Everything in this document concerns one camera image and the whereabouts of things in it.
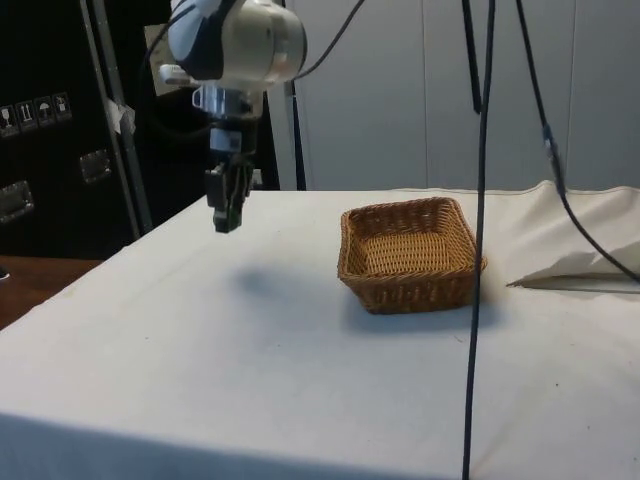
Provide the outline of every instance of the white tablecloth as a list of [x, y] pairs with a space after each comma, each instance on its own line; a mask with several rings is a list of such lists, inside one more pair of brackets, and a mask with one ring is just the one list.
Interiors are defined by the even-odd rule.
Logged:
[[[459, 478], [469, 309], [336, 278], [344, 211], [443, 194], [475, 224], [464, 192], [256, 192], [229, 236], [190, 207], [0, 333], [0, 478]], [[539, 195], [488, 198], [473, 476], [640, 479], [638, 296], [504, 287]]]

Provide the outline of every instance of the woven basket rim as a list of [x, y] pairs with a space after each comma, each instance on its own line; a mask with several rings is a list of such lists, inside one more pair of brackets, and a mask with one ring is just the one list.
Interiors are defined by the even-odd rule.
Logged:
[[[465, 236], [469, 242], [470, 248], [473, 250], [473, 254], [475, 257], [477, 244], [475, 241], [474, 235], [471, 233], [471, 228], [467, 223], [464, 214], [462, 213], [462, 209], [460, 208], [460, 204], [453, 198], [449, 197], [429, 197], [429, 198], [421, 198], [416, 200], [409, 200], [403, 202], [392, 202], [392, 203], [382, 203], [376, 205], [368, 205], [364, 207], [359, 207], [356, 209], [349, 210], [342, 214], [341, 218], [341, 229], [342, 229], [342, 241], [340, 247], [340, 261], [338, 265], [338, 277], [340, 280], [349, 284], [362, 284], [366, 283], [372, 285], [374, 283], [380, 283], [384, 285], [389, 285], [390, 282], [393, 283], [404, 283], [410, 281], [434, 281], [434, 280], [447, 280], [457, 277], [468, 277], [473, 274], [475, 271], [475, 261], [471, 261], [464, 268], [450, 271], [450, 270], [431, 270], [431, 271], [416, 271], [416, 272], [397, 272], [391, 274], [354, 274], [346, 271], [347, 268], [347, 259], [349, 255], [349, 244], [352, 235], [354, 232], [351, 228], [349, 228], [349, 220], [352, 215], [371, 210], [377, 208], [393, 208], [395, 206], [402, 206], [406, 208], [407, 206], [415, 206], [427, 203], [446, 203], [450, 204], [456, 213], [456, 220], [460, 222], [460, 225], [463, 227], [465, 232]], [[482, 258], [482, 271], [484, 271], [487, 267], [488, 261], [486, 257]]]

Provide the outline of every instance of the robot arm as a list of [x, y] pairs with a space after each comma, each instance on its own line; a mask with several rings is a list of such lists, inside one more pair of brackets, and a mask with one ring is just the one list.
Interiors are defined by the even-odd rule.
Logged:
[[271, 0], [183, 0], [173, 19], [178, 15], [184, 16], [170, 28], [169, 46], [190, 83], [200, 85], [194, 106], [214, 125], [207, 198], [216, 230], [228, 233], [241, 225], [251, 190], [264, 91], [298, 74], [305, 30]]

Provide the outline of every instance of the metal latch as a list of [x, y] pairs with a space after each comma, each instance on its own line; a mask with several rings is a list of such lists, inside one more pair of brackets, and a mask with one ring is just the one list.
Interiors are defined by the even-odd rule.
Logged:
[[18, 182], [0, 190], [0, 225], [6, 225], [33, 211], [35, 205], [27, 182]]
[[84, 183], [90, 185], [111, 175], [111, 159], [106, 150], [98, 150], [80, 157]]

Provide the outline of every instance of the white wall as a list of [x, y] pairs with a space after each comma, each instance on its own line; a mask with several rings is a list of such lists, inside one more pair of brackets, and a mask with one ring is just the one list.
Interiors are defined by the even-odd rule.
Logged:
[[[309, 63], [355, 0], [289, 0]], [[472, 0], [481, 75], [487, 0]], [[569, 184], [640, 186], [640, 2], [525, 0]], [[515, 2], [498, 2], [488, 183], [551, 178]], [[309, 188], [473, 188], [473, 113], [458, 0], [368, 0], [326, 63], [297, 82]]]

